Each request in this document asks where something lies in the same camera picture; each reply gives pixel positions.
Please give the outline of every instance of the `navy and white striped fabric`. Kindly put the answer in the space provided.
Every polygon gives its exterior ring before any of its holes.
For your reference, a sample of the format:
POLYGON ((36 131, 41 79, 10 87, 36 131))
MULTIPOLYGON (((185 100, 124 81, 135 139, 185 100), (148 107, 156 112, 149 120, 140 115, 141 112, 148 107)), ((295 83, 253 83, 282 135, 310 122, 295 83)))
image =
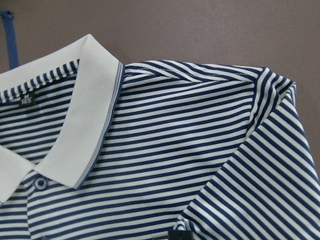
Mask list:
MULTIPOLYGON (((0 95, 0 144, 34 164, 59 137, 77 82, 77 70, 60 70, 38 84, 35 106, 0 95)), ((195 240, 320 240, 294 82, 268 68, 169 60, 124 70, 83 185, 48 178, 39 190, 31 170, 0 206, 1 240, 152 240, 172 229, 195 240)))

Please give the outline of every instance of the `button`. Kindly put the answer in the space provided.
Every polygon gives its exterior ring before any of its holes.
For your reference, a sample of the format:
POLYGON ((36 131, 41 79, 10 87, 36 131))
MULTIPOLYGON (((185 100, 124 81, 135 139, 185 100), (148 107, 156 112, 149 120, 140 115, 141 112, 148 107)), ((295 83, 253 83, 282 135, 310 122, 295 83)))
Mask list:
POLYGON ((38 190, 45 190, 48 186, 48 181, 44 177, 38 177, 34 180, 34 187, 38 190))

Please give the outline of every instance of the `shirt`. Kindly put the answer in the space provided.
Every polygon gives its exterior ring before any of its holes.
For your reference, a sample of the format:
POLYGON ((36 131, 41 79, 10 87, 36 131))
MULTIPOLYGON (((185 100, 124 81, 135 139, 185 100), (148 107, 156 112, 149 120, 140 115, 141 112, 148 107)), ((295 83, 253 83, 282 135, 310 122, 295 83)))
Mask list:
POLYGON ((0 74, 0 239, 319 240, 295 91, 267 67, 123 65, 90 34, 0 74))

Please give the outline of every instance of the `size label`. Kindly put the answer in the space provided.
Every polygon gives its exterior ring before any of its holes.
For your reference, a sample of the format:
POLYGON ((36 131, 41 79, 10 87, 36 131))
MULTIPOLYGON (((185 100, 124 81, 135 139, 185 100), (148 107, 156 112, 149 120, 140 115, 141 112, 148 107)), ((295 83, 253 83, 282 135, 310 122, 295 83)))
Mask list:
POLYGON ((19 108, 26 108, 36 104, 35 101, 35 92, 30 91, 26 94, 21 94, 20 101, 19 101, 19 108))

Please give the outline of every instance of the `sleeve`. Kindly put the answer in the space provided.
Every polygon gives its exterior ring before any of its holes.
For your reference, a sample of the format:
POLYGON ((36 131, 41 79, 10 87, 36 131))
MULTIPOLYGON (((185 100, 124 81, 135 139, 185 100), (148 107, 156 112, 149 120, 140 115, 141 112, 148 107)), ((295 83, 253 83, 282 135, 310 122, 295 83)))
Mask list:
POLYGON ((173 228, 193 231, 196 240, 320 240, 319 180, 295 109, 296 85, 265 69, 256 86, 246 141, 173 228))

